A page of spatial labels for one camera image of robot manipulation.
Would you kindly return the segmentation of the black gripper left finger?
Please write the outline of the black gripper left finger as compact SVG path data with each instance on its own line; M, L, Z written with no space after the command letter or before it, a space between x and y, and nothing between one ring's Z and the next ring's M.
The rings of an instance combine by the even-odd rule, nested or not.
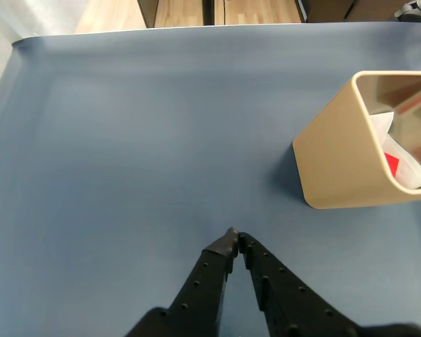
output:
M204 248L167 313L220 313L228 275L238 255L239 232L230 227Z

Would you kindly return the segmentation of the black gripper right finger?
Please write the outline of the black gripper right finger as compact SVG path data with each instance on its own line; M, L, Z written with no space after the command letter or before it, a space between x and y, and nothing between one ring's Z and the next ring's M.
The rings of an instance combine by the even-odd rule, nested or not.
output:
M239 252L250 271L270 336L363 335L358 324L322 299L245 232L239 234Z

